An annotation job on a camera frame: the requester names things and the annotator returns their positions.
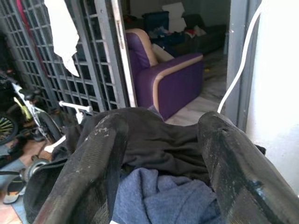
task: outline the bicycle handlebar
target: bicycle handlebar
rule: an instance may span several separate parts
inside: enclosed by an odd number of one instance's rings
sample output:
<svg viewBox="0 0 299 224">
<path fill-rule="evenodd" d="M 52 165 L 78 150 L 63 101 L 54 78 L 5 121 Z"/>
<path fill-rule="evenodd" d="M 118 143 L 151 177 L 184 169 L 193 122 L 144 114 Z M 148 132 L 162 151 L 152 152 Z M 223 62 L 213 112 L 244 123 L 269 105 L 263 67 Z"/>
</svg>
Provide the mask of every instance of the bicycle handlebar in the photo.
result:
<svg viewBox="0 0 299 224">
<path fill-rule="evenodd" d="M 86 111 L 86 112 L 92 112 L 93 111 L 93 108 L 91 106 L 81 106 L 81 105 L 77 105 L 77 104 L 70 104 L 70 103 L 66 103 L 64 101 L 60 101 L 59 106 L 68 106 L 68 107 L 72 107 L 72 108 L 75 108 L 77 110 L 83 110 L 83 111 Z"/>
</svg>

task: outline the gray door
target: gray door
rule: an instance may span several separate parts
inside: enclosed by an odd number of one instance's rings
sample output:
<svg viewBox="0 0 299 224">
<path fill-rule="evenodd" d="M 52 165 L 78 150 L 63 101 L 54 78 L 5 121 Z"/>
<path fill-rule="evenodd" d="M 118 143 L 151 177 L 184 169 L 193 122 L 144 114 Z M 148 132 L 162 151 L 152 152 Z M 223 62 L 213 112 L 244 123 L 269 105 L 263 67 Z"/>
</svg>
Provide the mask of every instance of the gray door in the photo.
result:
<svg viewBox="0 0 299 224">
<path fill-rule="evenodd" d="M 128 106 L 111 1 L 65 1 L 80 37 L 73 56 L 80 77 L 71 75 L 53 51 L 43 0 L 19 2 L 23 14 L 18 0 L 1 0 L 0 21 L 27 87 L 41 89 L 48 107 L 58 107 L 60 100 L 90 105 L 95 112 Z"/>
</svg>

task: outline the sofa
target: sofa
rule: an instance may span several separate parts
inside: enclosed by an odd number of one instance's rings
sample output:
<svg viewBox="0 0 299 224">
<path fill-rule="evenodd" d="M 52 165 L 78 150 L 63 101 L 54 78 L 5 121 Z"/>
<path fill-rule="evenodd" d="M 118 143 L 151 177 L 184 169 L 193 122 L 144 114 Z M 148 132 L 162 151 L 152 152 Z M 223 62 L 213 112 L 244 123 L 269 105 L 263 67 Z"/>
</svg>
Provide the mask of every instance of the sofa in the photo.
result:
<svg viewBox="0 0 299 224">
<path fill-rule="evenodd" d="M 154 105 L 166 120 L 199 95 L 203 73 L 201 53 L 158 63 L 144 30 L 127 30 L 126 37 L 138 106 Z"/>
</svg>

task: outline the black cloth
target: black cloth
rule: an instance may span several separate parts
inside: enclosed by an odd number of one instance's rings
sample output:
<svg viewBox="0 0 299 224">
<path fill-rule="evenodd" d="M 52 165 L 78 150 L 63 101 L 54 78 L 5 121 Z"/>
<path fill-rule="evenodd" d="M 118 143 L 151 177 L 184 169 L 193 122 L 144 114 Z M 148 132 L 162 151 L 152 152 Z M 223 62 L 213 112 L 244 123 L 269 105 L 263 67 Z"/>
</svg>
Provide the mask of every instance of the black cloth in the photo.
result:
<svg viewBox="0 0 299 224">
<path fill-rule="evenodd" d="M 32 176 L 24 197 L 27 219 L 32 223 L 51 192 L 67 159 L 94 127 L 108 114 L 118 113 L 128 123 L 128 143 L 123 171 L 136 167 L 156 169 L 159 174 L 185 176 L 209 184 L 209 176 L 197 144 L 196 125 L 173 126 L 143 108 L 124 108 L 87 117 L 69 128 L 63 146 L 57 147 L 51 163 Z"/>
</svg>

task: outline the white cloth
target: white cloth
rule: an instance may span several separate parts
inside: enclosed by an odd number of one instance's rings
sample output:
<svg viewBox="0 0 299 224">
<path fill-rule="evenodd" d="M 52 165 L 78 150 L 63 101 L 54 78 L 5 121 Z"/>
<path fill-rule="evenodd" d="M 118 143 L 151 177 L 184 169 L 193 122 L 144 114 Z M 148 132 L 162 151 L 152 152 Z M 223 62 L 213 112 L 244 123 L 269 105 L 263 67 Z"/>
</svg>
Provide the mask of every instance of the white cloth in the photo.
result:
<svg viewBox="0 0 299 224">
<path fill-rule="evenodd" d="M 49 12 L 54 52 L 62 57 L 65 67 L 71 74 L 79 76 L 72 59 L 77 52 L 79 35 L 67 6 L 64 0 L 45 0 L 44 3 Z"/>
<path fill-rule="evenodd" d="M 194 32 L 196 36 L 206 35 L 206 32 L 203 29 L 199 28 L 199 26 L 197 25 L 194 27 Z"/>
<path fill-rule="evenodd" d="M 169 54 L 167 51 L 165 51 L 163 48 L 161 48 L 159 45 L 156 45 L 155 43 L 152 44 L 152 49 L 159 63 L 167 62 L 174 59 L 174 57 L 171 54 Z"/>
<path fill-rule="evenodd" d="M 181 2 L 162 6 L 162 10 L 169 12 L 170 20 L 181 18 L 183 13 L 185 12 L 184 6 Z"/>
</svg>

